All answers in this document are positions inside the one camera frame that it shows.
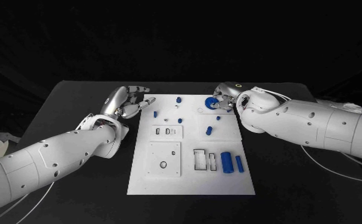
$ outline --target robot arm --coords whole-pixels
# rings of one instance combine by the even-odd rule
[[[221,92],[225,100],[206,106],[230,110],[235,104],[241,124],[250,131],[267,132],[292,143],[362,158],[361,114],[300,100],[280,104],[261,88],[242,91],[241,87],[232,82],[222,83],[214,98]]]
[[[91,156],[111,158],[129,132],[117,118],[131,118],[156,98],[136,102],[142,86],[117,88],[100,115],[90,114],[74,131],[0,158],[0,207],[77,171]]]

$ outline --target circular hole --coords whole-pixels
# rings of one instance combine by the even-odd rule
[[[166,166],[167,166],[167,163],[166,163],[165,161],[162,161],[162,162],[160,162],[160,168],[163,168],[163,169],[165,169],[165,168],[166,168]]]

